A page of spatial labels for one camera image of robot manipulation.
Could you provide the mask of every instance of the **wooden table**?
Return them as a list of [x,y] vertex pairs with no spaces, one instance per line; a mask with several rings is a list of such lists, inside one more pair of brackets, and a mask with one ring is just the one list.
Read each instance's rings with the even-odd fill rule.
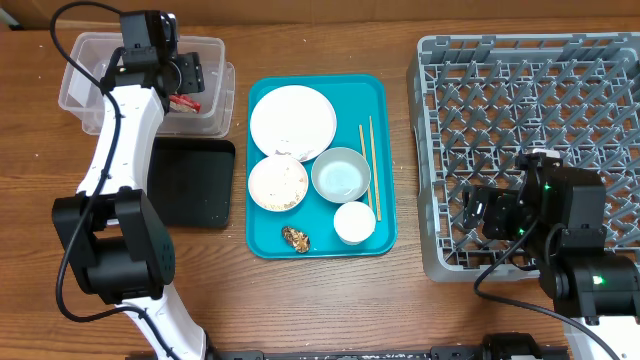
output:
[[[237,149],[232,214],[225,230],[170,229],[175,284],[194,320],[222,350],[266,352],[425,349],[475,344],[486,332],[529,332],[565,344],[561,324],[495,304],[471,284],[430,281],[422,271],[416,149],[405,72],[429,34],[639,31],[640,18],[434,21],[346,25],[183,28],[224,40],[237,72],[228,139]],[[61,31],[71,47],[80,31]],[[65,63],[47,32],[0,35],[0,358],[121,359],[150,347],[123,315],[76,324],[58,312],[54,284],[62,247],[51,223],[55,198],[84,177],[96,137],[57,104]],[[398,240],[373,258],[265,261],[244,240],[247,94],[267,76],[369,73],[387,91]],[[67,277],[73,311],[104,310]],[[491,284],[498,294],[550,306],[535,281]]]

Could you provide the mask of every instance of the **robotic arm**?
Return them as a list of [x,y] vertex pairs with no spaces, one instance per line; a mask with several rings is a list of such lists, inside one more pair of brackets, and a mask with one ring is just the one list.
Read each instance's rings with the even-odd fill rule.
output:
[[[114,52],[101,85],[122,114],[109,177],[77,235],[69,263],[80,288],[105,304],[143,309],[181,360],[214,359],[206,332],[195,324],[173,286],[175,253],[165,226],[146,197],[153,141],[169,110],[169,95],[204,91],[197,53],[177,52],[177,22],[159,11],[121,13],[124,46]],[[115,110],[104,96],[105,114],[90,169],[74,197],[56,199],[53,222],[65,249],[99,182],[113,141]],[[95,232],[118,225],[122,236]],[[153,346],[169,355],[137,313],[126,312]]]
[[[606,189],[599,175],[563,167],[550,150],[520,154],[516,164],[526,174],[519,190],[465,190],[464,227],[483,222],[488,239],[512,240],[536,224],[523,248],[555,312],[586,326],[619,358],[640,359],[640,274],[629,258],[604,250]],[[582,331],[566,323],[564,329],[576,359],[610,357]]]

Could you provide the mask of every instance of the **blue tray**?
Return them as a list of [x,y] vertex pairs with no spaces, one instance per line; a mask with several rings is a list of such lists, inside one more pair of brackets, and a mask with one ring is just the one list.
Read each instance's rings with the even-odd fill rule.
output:
[[[313,257],[382,255],[389,251],[398,236],[396,197],[393,190],[389,120],[384,86],[370,75],[330,75],[266,78],[258,81],[249,93],[249,119],[258,101],[269,91],[286,85],[304,85],[318,90],[329,99],[336,111],[338,129],[330,147],[348,147],[361,153],[358,125],[362,124],[367,161],[372,167],[369,136],[369,116],[373,120],[376,139],[378,185],[382,221],[376,224],[373,235],[355,246],[344,244],[333,228],[333,215],[339,204],[323,199],[311,184],[311,167],[315,160],[304,167],[309,175],[309,190],[302,203],[287,212],[270,212],[259,207],[247,191],[247,245],[254,254],[265,259],[293,259]],[[265,155],[247,136],[247,179],[253,167]],[[375,197],[373,176],[372,195]],[[311,240],[311,250],[297,253],[281,235],[284,226],[292,226],[305,232]]]

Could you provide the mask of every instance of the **clear plastic bin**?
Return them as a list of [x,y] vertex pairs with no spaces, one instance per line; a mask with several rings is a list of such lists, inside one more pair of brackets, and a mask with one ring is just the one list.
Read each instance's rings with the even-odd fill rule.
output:
[[[123,46],[120,33],[83,33],[73,45],[71,58],[100,79],[107,70],[111,54],[119,46]],[[200,55],[205,91],[189,96],[201,104],[200,113],[169,112],[158,134],[224,137],[229,132],[233,112],[235,70],[231,63],[225,62],[224,43],[220,39],[181,36],[178,52],[193,51]],[[82,120],[84,132],[100,133],[104,114],[100,91],[69,64],[62,78],[58,104]]]

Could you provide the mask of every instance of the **metal grid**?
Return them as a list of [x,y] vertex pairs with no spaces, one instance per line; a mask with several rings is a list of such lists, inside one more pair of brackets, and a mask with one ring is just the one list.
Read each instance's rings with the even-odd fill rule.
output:
[[[635,51],[627,50],[638,39],[590,34],[420,41],[412,64],[418,71],[409,69],[408,83],[419,101],[412,104],[419,206],[431,201],[420,220],[434,225],[432,234],[423,232],[423,257],[426,247],[435,247],[440,266],[449,271],[436,271],[436,280],[469,281],[477,271],[472,277],[450,272],[478,270],[508,248],[507,242],[485,239],[481,229],[462,227],[462,189],[518,188],[515,157],[530,147],[558,150],[565,164],[600,173],[607,185],[608,250],[640,265],[640,75]],[[512,47],[499,48],[501,40]],[[523,48],[525,42],[529,47]],[[427,275],[434,266],[425,259]],[[513,274],[503,275],[509,280]]]

